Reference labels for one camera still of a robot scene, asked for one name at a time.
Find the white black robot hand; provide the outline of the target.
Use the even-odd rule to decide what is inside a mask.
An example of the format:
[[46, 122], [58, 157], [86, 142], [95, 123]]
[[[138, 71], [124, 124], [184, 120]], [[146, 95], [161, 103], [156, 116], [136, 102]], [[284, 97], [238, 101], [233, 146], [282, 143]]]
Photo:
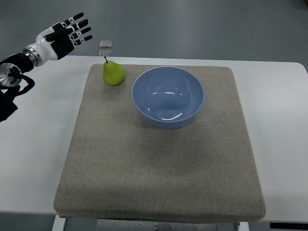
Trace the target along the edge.
[[23, 53], [39, 67], [47, 61], [60, 60], [72, 52], [75, 47], [92, 39], [91, 27], [84, 13], [78, 13], [62, 22], [58, 22], [37, 35], [33, 44], [26, 46]]

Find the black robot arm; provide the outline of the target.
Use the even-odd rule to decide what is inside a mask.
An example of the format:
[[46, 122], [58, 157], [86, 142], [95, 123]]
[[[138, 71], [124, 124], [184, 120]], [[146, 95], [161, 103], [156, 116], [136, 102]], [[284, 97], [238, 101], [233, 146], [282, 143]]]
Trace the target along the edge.
[[36, 59], [29, 53], [17, 53], [0, 63], [0, 120], [10, 117], [18, 107], [13, 102], [17, 96], [30, 91], [35, 82], [24, 73], [31, 71]]

